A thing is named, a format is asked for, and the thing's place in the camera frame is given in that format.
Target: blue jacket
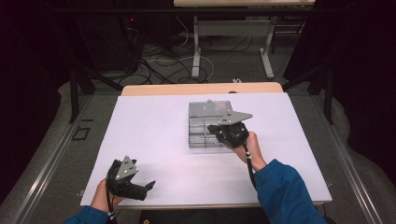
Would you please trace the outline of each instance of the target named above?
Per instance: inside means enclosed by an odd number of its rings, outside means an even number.
[[[259,202],[271,223],[326,223],[312,204],[305,183],[291,166],[277,160],[254,174]],[[105,224],[107,213],[84,206],[64,224]]]

